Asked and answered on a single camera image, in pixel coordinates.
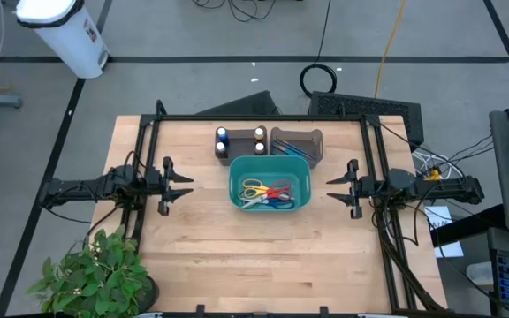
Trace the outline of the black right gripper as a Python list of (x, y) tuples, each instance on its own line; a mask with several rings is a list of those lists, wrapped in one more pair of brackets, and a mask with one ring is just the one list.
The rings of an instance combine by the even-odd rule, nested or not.
[(359, 199), (368, 198), (375, 192), (375, 180), (371, 176), (357, 178), (359, 164), (356, 159), (352, 159), (347, 164), (347, 173), (340, 178), (327, 181), (327, 184), (346, 184), (350, 183), (349, 194), (327, 193), (333, 199), (343, 202), (347, 207), (351, 206), (351, 218), (362, 218), (362, 208)]

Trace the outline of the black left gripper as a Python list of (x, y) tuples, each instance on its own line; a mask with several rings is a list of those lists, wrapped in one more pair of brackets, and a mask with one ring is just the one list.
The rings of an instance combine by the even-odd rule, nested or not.
[(194, 189), (171, 189), (171, 180), (175, 183), (191, 183), (193, 180), (174, 172), (173, 161), (169, 156), (165, 156), (163, 158), (163, 171), (164, 174), (152, 165), (147, 169), (145, 178), (147, 180), (147, 194), (161, 196), (161, 199), (158, 202), (158, 213), (161, 216), (168, 216), (170, 213), (169, 204), (192, 192)]

